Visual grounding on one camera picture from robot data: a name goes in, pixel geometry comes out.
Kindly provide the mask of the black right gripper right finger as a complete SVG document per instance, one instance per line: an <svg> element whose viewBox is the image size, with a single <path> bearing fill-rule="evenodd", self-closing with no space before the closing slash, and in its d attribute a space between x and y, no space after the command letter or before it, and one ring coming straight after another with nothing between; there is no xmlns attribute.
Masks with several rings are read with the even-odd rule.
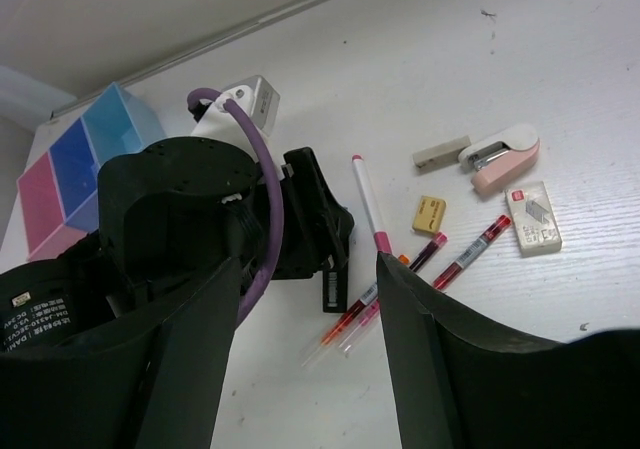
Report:
<svg viewBox="0 0 640 449"><path fill-rule="evenodd" d="M537 337L377 258L380 314L405 448L635 448L639 333Z"/></svg>

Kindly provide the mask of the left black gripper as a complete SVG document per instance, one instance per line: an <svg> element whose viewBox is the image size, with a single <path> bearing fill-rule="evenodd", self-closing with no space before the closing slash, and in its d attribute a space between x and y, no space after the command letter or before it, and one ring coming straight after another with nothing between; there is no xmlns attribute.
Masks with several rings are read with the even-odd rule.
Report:
<svg viewBox="0 0 640 449"><path fill-rule="evenodd" d="M275 280L309 279L317 272L340 269L349 262L351 213L330 191L314 151L309 147L284 154L280 181L284 232ZM245 241L240 256L243 280L250 282L266 256L269 201L264 184L234 204L234 216Z"/></svg>

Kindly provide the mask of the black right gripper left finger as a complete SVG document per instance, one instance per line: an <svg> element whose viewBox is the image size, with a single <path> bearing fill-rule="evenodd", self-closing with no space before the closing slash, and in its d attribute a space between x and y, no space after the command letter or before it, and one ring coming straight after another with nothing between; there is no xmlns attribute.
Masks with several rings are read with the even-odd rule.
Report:
<svg viewBox="0 0 640 449"><path fill-rule="evenodd" d="M61 346L2 354L2 447L209 447L240 285L230 259Z"/></svg>

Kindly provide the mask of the white marker pink cap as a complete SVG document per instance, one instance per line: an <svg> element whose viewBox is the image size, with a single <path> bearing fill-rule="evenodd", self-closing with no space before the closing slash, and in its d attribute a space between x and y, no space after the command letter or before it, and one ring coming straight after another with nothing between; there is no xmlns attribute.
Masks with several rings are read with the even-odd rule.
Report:
<svg viewBox="0 0 640 449"><path fill-rule="evenodd" d="M379 252L391 254L391 242L384 227L383 218L363 157L359 154L354 154L352 156L352 165L376 248Z"/></svg>

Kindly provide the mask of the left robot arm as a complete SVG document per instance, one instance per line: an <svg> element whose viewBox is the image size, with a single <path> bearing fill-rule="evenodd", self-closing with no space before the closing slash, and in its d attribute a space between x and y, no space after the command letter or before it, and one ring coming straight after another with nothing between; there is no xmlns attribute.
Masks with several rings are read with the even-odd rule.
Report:
<svg viewBox="0 0 640 449"><path fill-rule="evenodd" d="M232 144L178 137L118 156L98 174L97 229L58 256L1 277L1 354L57 355L108 344L118 318L133 334L149 310L235 261L245 316L267 265L276 280L344 277L354 228L312 149L286 153L270 198L264 170Z"/></svg>

